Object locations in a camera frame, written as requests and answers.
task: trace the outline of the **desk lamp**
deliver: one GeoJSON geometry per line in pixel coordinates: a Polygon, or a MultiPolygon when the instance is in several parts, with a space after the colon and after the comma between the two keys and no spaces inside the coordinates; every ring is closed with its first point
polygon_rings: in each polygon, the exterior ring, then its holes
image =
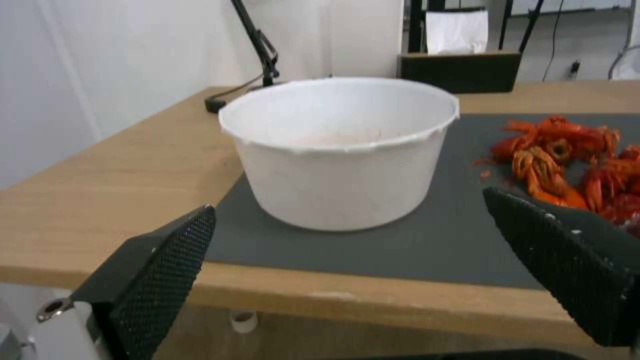
{"type": "Polygon", "coordinates": [[[217,114],[220,109],[227,104],[226,101],[220,99],[221,96],[236,92],[250,85],[259,78],[262,78],[263,87],[271,86],[273,85],[273,79],[280,76],[278,69],[276,69],[276,62],[278,61],[278,52],[276,49],[273,47],[269,39],[267,39],[267,36],[265,36],[260,29],[255,28],[255,25],[253,25],[253,21],[251,20],[249,13],[246,11],[242,0],[231,0],[231,3],[234,5],[234,9],[236,9],[236,13],[244,26],[244,30],[249,36],[249,40],[251,40],[251,44],[253,45],[255,52],[258,54],[258,58],[262,64],[262,74],[238,87],[206,98],[204,101],[205,107],[208,112],[214,114],[217,114]]]}

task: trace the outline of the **floor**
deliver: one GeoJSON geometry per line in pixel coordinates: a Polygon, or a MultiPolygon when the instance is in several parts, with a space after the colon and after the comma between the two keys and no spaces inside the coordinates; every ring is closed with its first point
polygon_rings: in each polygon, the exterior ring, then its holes
{"type": "Polygon", "coordinates": [[[287,315],[259,316],[255,331],[236,334],[228,322],[228,310],[185,306],[154,359],[340,359],[499,348],[553,348],[585,359],[628,359],[627,349],[597,345],[577,348],[287,315]]]}

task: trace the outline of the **white paper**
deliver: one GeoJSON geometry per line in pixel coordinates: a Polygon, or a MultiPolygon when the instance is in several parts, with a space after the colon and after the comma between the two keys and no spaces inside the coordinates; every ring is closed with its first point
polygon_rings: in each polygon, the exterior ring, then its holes
{"type": "Polygon", "coordinates": [[[488,12],[427,12],[429,54],[477,54],[486,50],[488,12]]]}

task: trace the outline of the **white wall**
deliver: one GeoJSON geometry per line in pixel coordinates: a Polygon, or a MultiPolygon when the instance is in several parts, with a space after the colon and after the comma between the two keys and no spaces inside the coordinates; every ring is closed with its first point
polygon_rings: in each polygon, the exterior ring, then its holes
{"type": "Polygon", "coordinates": [[[209,86],[217,4],[0,1],[0,189],[209,86]]]}
{"type": "Polygon", "coordinates": [[[0,1],[0,189],[98,139],[33,0],[0,1]]]}
{"type": "Polygon", "coordinates": [[[40,0],[103,137],[209,84],[211,0],[40,0]]]}
{"type": "MultiPolygon", "coordinates": [[[[404,0],[245,0],[256,27],[280,54],[279,80],[396,73],[404,0]]],[[[255,51],[229,0],[219,0],[212,85],[260,73],[255,51]]]]}

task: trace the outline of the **black cable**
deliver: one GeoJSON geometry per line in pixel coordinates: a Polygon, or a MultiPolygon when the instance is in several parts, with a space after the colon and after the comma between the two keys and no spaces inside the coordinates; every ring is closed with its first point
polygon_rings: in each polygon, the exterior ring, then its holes
{"type": "Polygon", "coordinates": [[[217,97],[221,97],[221,96],[228,95],[228,94],[231,94],[233,92],[236,92],[238,90],[242,90],[242,89],[246,88],[247,86],[253,84],[254,82],[258,81],[262,76],[263,76],[263,74],[260,74],[260,75],[256,76],[255,78],[245,82],[242,85],[238,85],[235,88],[232,88],[232,89],[229,89],[229,90],[225,90],[225,91],[219,92],[217,94],[213,94],[213,95],[209,96],[209,98],[210,99],[215,99],[217,97]]]}
{"type": "Polygon", "coordinates": [[[556,15],[556,23],[554,24],[554,33],[551,39],[551,57],[549,58],[549,63],[547,64],[547,68],[545,69],[545,75],[542,77],[542,81],[547,80],[547,74],[549,73],[549,68],[551,67],[551,63],[554,61],[554,57],[556,56],[556,31],[558,29],[558,22],[560,21],[560,14],[562,13],[563,4],[564,4],[564,0],[561,0],[560,7],[558,8],[558,14],[556,15]]]}

